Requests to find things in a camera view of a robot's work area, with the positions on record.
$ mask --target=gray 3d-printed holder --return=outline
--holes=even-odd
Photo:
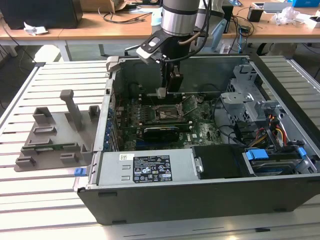
[[[82,167],[91,164],[100,108],[79,111],[72,90],[61,91],[68,111],[51,114],[47,107],[35,109],[35,123],[15,161],[16,172]]]

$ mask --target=sticker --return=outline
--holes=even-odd
[[[133,157],[133,181],[136,184],[172,181],[170,156]]]
[[[134,157],[135,155],[133,153],[120,154],[119,161],[133,160]]]

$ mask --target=white tissue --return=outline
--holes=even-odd
[[[32,36],[35,36],[38,34],[46,34],[48,32],[44,26],[37,26],[37,27],[30,26],[30,25],[26,24],[26,22],[24,22],[24,29],[23,30]]]

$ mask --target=yellow wire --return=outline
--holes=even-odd
[[[257,140],[256,142],[254,142],[250,147],[253,147],[254,145],[262,142],[266,137],[268,136],[268,134],[264,135],[262,138],[260,138],[259,140]]]
[[[284,141],[284,134],[282,133],[282,131],[279,128],[276,128],[275,130],[277,130],[281,134],[282,141]]]

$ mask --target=floor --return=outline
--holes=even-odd
[[[258,44],[254,44],[251,47],[247,47],[245,53],[255,52]],[[105,53],[114,56],[123,56],[124,49],[131,47],[131,45],[113,44],[105,45]],[[264,48],[264,52],[267,52],[270,44],[267,44]],[[311,76],[315,76],[320,67],[320,45],[312,45],[307,49],[304,45],[298,44],[293,59],[300,64]],[[58,51],[51,51],[51,56],[48,56],[48,49],[44,50],[45,54],[40,54],[42,46],[23,46],[24,49],[35,58],[37,62],[47,61],[62,61]],[[92,60],[106,60],[105,56],[100,56],[98,45],[72,45],[69,47],[73,61],[92,61]],[[5,111],[5,108],[10,104],[18,92],[20,86],[24,83],[29,75],[29,72],[33,69],[35,63],[33,60],[25,54],[22,46],[17,49],[18,56],[8,56],[4,63],[0,63],[0,115]],[[316,76],[316,80],[320,82],[320,73]]]

